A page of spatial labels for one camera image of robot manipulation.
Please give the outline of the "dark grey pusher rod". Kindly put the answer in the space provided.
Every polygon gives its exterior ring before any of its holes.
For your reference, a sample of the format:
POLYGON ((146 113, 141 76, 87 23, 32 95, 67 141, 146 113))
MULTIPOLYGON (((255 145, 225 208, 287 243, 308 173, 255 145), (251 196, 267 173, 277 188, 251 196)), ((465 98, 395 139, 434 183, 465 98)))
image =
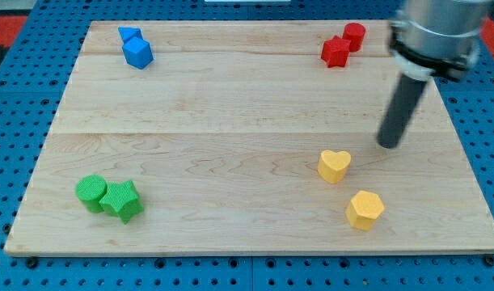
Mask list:
POLYGON ((405 74, 399 76, 376 137, 380 146, 394 149, 399 145, 427 84, 405 74))

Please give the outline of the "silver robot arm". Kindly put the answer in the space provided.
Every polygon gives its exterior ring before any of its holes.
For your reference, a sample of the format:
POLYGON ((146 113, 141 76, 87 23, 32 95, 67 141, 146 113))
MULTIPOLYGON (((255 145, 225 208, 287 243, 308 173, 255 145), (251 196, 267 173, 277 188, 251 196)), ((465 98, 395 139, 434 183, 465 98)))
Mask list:
POLYGON ((389 23, 388 48, 400 75, 377 143, 398 146, 433 77, 460 81, 479 58, 479 34, 491 0, 407 0, 389 23))

